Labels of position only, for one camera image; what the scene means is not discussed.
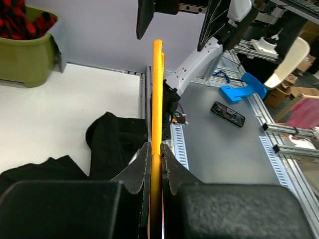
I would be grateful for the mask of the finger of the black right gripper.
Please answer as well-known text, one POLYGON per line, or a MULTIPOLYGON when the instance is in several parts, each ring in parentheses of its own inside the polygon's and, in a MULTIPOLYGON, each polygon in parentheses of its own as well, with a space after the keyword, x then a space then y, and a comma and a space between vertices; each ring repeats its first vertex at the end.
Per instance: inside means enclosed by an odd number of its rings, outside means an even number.
POLYGON ((221 41, 225 32, 231 0, 209 0, 202 25, 197 51, 200 52, 212 37, 221 41))
POLYGON ((138 0, 136 37, 141 40, 155 12, 154 0, 138 0))

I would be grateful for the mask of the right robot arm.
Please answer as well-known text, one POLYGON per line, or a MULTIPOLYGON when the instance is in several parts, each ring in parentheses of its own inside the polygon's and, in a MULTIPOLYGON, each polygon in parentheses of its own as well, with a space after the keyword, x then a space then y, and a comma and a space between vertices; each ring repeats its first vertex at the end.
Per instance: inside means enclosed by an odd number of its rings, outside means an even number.
POLYGON ((190 81, 224 51, 232 49, 256 18, 258 10, 250 0, 140 0, 136 36, 141 39, 154 13, 203 13, 205 19, 198 45, 170 75, 163 77, 162 139, 168 140, 173 113, 190 81))

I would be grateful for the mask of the yellow hanger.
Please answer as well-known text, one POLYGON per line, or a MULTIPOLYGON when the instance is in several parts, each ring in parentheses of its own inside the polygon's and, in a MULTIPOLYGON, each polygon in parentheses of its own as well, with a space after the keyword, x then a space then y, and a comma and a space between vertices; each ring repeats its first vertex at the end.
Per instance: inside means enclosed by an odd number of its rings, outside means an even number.
POLYGON ((162 238, 163 204, 162 204, 162 108, 164 58, 163 41, 153 41, 153 74, 152 74, 152 124, 151 124, 151 172, 149 195, 149 238, 162 238))

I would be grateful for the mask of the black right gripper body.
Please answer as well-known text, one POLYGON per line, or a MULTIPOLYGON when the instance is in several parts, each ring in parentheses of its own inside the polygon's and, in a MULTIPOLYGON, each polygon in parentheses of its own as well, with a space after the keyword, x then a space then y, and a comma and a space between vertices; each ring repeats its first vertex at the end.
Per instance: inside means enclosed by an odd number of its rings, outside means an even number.
POLYGON ((208 0, 155 0, 155 12, 177 15, 179 12, 205 13, 208 0))

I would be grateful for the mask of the red black plaid shirt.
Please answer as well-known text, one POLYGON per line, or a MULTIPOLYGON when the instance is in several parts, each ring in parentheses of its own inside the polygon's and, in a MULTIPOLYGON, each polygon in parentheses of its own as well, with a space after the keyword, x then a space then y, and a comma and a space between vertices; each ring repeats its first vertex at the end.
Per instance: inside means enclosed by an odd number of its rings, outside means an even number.
POLYGON ((50 13, 43 12, 35 20, 27 16, 25 1, 0 2, 0 36, 13 40, 32 40, 43 37, 57 22, 50 13))

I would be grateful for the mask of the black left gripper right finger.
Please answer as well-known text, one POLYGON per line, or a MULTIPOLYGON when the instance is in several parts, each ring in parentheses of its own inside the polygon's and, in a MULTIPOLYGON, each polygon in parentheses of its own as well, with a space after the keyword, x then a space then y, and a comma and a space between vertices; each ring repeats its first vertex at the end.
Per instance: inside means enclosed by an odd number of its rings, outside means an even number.
POLYGON ((208 184, 161 146, 167 239, 312 239, 302 207, 287 188, 208 184))

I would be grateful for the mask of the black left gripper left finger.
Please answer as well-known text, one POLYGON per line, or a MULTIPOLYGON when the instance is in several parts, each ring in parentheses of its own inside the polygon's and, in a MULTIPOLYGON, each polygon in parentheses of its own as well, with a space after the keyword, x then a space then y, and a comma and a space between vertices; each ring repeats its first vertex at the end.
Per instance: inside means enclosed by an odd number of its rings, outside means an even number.
POLYGON ((3 239, 145 239, 151 145, 110 181, 21 181, 0 199, 3 239))

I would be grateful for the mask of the grey button shirt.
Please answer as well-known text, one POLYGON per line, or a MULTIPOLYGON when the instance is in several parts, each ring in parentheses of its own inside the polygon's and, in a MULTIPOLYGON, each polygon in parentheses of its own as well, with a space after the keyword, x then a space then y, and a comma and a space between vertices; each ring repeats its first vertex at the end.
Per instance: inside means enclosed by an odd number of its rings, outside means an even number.
POLYGON ((56 23, 47 31, 52 37, 57 46, 57 62, 61 73, 64 72, 69 60, 68 34, 65 24, 61 18, 58 18, 56 23))

